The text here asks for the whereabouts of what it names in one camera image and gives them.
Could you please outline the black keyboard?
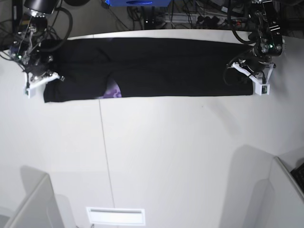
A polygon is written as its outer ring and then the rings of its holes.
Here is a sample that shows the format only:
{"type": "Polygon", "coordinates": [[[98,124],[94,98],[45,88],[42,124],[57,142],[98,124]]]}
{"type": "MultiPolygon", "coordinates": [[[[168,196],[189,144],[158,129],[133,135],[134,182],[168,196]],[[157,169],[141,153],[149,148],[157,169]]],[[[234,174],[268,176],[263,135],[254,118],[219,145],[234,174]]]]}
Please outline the black keyboard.
{"type": "Polygon", "coordinates": [[[300,187],[300,189],[304,190],[304,163],[300,165],[298,168],[293,169],[291,171],[291,175],[293,176],[294,180],[300,187]]]}

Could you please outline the white partition panel left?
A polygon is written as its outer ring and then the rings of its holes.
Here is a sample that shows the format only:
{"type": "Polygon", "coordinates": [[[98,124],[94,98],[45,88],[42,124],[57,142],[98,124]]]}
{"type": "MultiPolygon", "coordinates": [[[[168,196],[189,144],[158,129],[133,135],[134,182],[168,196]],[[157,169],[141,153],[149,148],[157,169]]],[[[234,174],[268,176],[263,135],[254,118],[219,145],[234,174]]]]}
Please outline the white partition panel left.
{"type": "Polygon", "coordinates": [[[25,197],[12,211],[0,208],[2,228],[63,228],[50,175],[29,166],[20,168],[25,197]]]}

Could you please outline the black T-shirt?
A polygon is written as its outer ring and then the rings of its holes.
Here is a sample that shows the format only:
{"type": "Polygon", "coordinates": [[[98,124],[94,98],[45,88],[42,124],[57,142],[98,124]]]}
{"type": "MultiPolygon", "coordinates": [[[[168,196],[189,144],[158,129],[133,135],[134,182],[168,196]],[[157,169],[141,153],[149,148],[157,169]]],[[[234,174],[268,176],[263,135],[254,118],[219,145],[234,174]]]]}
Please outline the black T-shirt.
{"type": "Polygon", "coordinates": [[[52,53],[46,103],[102,97],[110,83],[122,97],[252,95],[253,83],[228,62],[249,46],[173,38],[68,40],[52,53]]]}

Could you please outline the blue box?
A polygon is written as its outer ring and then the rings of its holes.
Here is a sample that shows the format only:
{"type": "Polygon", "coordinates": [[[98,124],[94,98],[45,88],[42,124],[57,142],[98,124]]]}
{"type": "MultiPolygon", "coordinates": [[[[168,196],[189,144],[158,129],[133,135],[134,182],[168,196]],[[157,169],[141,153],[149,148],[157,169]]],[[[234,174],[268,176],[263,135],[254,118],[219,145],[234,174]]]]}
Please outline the blue box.
{"type": "Polygon", "coordinates": [[[105,0],[105,3],[113,7],[167,7],[171,0],[105,0]]]}

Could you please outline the white partition panel right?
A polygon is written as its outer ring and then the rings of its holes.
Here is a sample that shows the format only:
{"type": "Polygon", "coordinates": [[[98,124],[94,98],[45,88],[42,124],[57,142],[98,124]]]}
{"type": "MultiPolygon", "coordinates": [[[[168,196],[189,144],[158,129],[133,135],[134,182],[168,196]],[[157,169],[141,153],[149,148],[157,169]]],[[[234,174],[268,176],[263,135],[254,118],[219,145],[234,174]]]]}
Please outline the white partition panel right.
{"type": "Polygon", "coordinates": [[[304,193],[279,157],[271,162],[257,207],[255,228],[302,228],[304,193]]]}

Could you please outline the white partition panel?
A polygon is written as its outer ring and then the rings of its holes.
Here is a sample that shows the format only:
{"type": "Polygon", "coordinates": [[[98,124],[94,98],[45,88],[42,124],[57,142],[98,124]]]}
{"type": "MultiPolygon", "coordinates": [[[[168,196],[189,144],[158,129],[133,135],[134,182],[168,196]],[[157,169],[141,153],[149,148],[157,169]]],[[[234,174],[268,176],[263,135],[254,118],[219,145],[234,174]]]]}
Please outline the white partition panel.
{"type": "Polygon", "coordinates": [[[2,228],[63,228],[50,175],[29,166],[20,168],[25,197],[12,211],[0,208],[2,228]]]}
{"type": "Polygon", "coordinates": [[[279,157],[271,162],[257,207],[255,228],[302,228],[304,193],[279,157]]]}

